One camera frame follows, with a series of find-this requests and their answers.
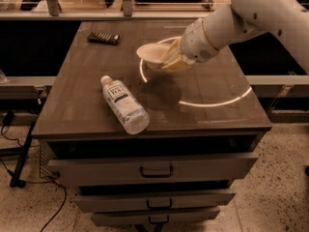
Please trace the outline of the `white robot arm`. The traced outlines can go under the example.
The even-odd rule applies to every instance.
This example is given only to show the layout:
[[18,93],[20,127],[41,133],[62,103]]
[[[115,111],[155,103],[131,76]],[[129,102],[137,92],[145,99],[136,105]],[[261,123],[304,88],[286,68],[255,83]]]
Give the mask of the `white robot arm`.
[[186,27],[163,54],[167,72],[187,70],[229,44],[270,33],[309,71],[309,12],[296,0],[231,0]]

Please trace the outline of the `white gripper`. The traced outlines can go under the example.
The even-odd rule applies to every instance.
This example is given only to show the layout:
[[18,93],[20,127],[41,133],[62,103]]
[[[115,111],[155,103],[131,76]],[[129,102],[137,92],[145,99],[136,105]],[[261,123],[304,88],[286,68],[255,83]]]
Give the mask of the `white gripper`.
[[175,39],[167,51],[162,55],[165,72],[178,72],[190,69],[196,62],[204,63],[218,54],[204,28],[204,20],[197,19],[183,32],[182,38]]

